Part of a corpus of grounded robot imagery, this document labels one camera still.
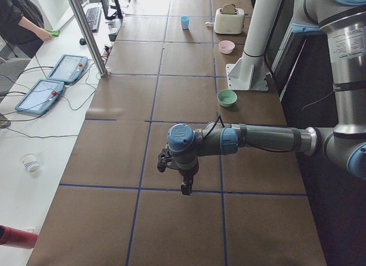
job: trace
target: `red bottle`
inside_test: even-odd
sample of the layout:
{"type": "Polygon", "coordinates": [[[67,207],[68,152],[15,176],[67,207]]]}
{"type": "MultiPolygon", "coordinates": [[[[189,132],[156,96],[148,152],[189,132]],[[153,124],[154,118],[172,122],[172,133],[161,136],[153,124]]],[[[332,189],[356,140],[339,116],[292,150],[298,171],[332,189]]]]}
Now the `red bottle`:
{"type": "Polygon", "coordinates": [[[0,225],[0,245],[32,249],[35,246],[38,235],[36,233],[0,225]]]}

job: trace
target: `hand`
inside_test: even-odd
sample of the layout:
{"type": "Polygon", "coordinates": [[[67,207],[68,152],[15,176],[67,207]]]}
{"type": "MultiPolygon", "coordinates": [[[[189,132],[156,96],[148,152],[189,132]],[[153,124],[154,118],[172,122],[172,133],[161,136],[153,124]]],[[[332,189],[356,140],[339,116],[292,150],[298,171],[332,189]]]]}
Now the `hand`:
{"type": "Polygon", "coordinates": [[[35,31],[36,36],[38,36],[38,38],[42,41],[49,41],[53,38],[53,36],[46,31],[45,29],[39,27],[36,31],[35,31]]]}

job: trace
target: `white wall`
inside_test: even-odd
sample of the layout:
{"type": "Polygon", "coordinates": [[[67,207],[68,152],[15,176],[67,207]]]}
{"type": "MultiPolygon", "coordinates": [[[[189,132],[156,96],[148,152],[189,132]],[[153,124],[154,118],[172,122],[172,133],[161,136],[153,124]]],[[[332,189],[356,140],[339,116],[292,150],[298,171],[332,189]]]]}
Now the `white wall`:
{"type": "Polygon", "coordinates": [[[31,0],[41,11],[46,29],[55,30],[55,26],[69,8],[68,0],[31,0]]]}

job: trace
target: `small white object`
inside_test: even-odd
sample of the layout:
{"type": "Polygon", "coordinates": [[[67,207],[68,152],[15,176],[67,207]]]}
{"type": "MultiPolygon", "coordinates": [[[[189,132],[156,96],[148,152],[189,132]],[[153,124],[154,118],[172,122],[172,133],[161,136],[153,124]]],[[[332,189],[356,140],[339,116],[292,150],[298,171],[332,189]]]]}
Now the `small white object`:
{"type": "Polygon", "coordinates": [[[216,10],[213,30],[220,34],[240,34],[244,26],[243,9],[235,9],[235,14],[223,14],[222,9],[216,10]]]}
{"type": "Polygon", "coordinates": [[[213,27],[215,25],[215,23],[214,22],[206,22],[205,23],[205,26],[206,27],[213,27]]]}
{"type": "Polygon", "coordinates": [[[35,155],[32,153],[22,156],[21,163],[30,173],[35,172],[39,168],[39,162],[37,161],[35,155]]]}

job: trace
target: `metal pole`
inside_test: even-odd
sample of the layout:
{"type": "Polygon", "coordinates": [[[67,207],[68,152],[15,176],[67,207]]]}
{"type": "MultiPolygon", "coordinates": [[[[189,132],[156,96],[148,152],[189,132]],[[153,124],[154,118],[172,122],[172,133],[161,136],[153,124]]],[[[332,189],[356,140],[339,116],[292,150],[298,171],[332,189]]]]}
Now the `metal pole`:
{"type": "Polygon", "coordinates": [[[98,68],[99,74],[101,77],[104,77],[107,74],[107,69],[104,65],[104,61],[99,53],[98,46],[96,41],[94,40],[93,33],[87,24],[87,20],[84,14],[84,10],[80,4],[79,0],[69,0],[70,6],[73,9],[76,21],[79,24],[82,35],[86,40],[87,47],[89,48],[91,57],[94,60],[95,65],[98,68]]]}
{"type": "Polygon", "coordinates": [[[236,64],[226,64],[229,89],[268,90],[264,53],[281,2],[256,0],[242,57],[236,64]]]}

